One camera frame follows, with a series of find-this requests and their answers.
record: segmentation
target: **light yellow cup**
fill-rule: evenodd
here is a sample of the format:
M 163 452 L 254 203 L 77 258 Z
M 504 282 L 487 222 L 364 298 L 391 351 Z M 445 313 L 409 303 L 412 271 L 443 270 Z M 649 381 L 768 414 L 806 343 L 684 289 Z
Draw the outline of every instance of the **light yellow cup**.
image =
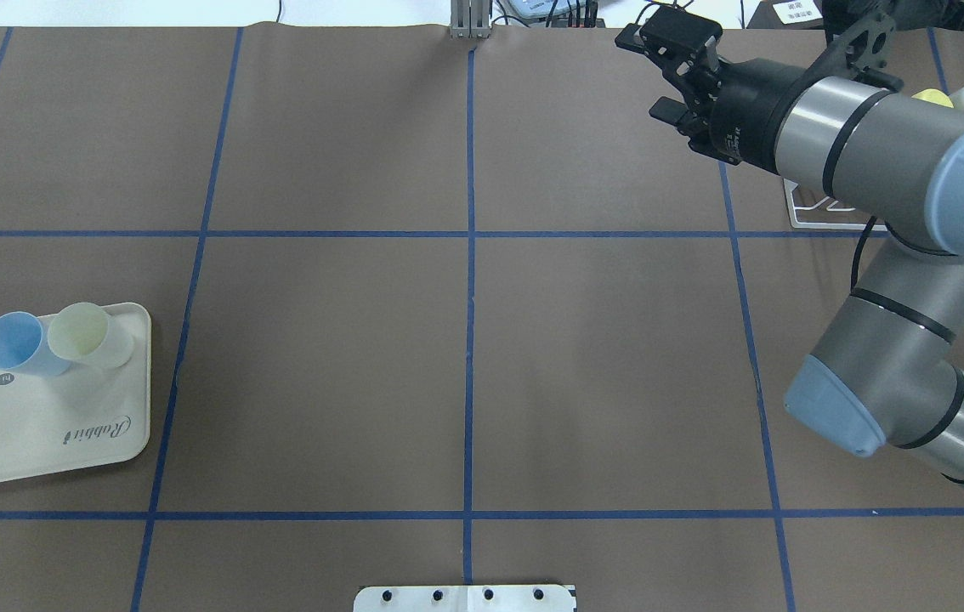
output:
M 51 319 L 48 346 L 55 356 L 100 368 L 117 368 L 131 360 L 135 343 L 128 330 L 96 303 L 71 303 Z

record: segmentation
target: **white tray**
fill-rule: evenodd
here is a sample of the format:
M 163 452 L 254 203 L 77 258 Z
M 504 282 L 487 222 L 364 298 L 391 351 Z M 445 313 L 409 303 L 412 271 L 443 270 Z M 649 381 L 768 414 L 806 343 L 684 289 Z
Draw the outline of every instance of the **white tray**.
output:
M 113 303 L 105 311 L 135 340 L 131 360 L 121 367 L 74 364 L 54 378 L 0 371 L 0 483 L 127 461 L 145 448 L 149 313 L 138 303 Z

